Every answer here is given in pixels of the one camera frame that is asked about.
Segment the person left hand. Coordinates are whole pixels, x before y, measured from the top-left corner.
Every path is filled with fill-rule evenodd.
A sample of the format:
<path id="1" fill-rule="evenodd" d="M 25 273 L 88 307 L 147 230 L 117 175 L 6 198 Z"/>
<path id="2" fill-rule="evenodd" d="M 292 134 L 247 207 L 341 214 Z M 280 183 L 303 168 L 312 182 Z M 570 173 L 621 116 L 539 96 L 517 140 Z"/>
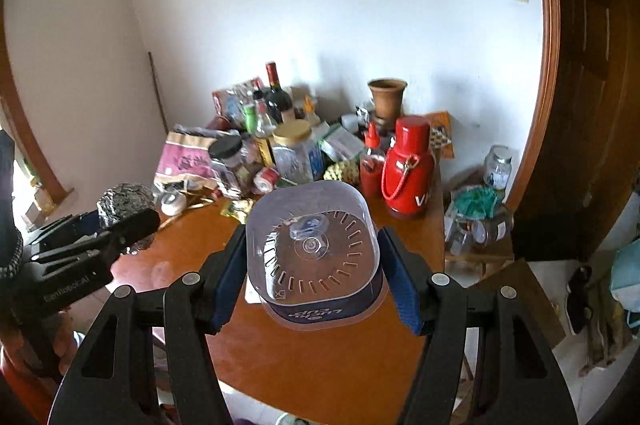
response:
<path id="1" fill-rule="evenodd" d="M 67 308 L 39 322 L 35 330 L 28 331 L 28 337 L 13 321 L 2 319 L 1 348 L 18 373 L 59 384 L 78 348 L 74 333 L 73 319 Z M 52 351 L 58 373 L 54 374 L 53 367 L 49 369 L 40 359 L 36 345 L 46 345 L 46 349 Z"/>

